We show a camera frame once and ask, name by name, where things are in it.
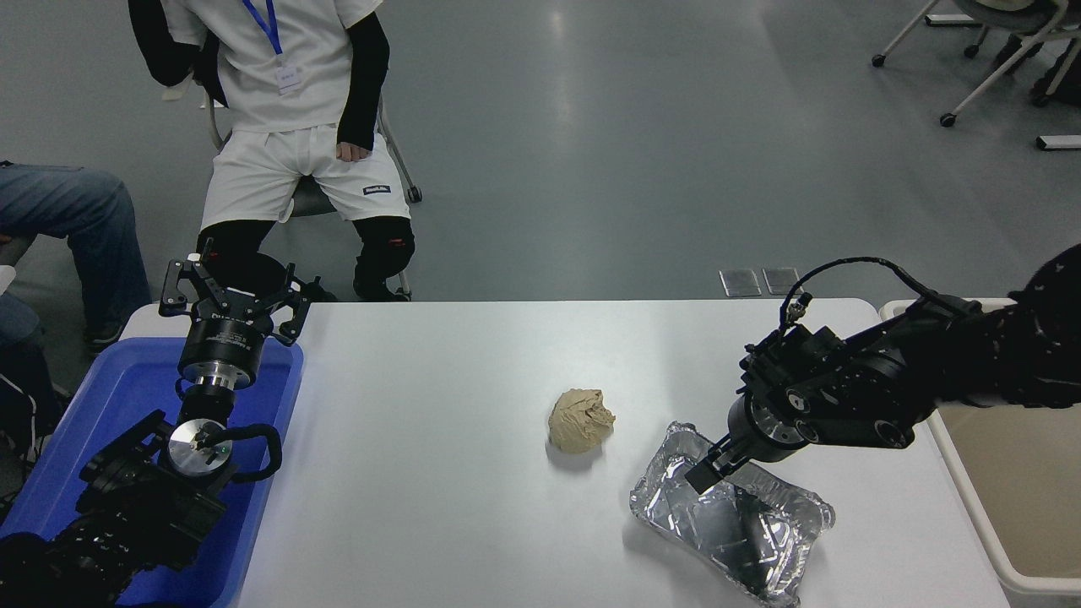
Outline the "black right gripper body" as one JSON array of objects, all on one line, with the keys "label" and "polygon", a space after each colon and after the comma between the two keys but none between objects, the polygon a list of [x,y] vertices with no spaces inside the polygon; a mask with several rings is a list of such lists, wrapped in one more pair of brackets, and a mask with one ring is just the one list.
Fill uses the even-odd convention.
[{"label": "black right gripper body", "polygon": [[803,449],[803,437],[755,397],[738,397],[728,415],[729,436],[737,459],[777,463]]}]

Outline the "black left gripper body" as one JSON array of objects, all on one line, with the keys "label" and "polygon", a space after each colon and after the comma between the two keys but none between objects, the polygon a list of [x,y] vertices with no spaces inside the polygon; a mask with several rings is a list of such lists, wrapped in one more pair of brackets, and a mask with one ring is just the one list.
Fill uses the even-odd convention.
[{"label": "black left gripper body", "polygon": [[242,372],[256,372],[267,335],[273,332],[268,315],[233,318],[219,312],[196,315],[179,358],[179,371],[197,370],[217,361]]}]

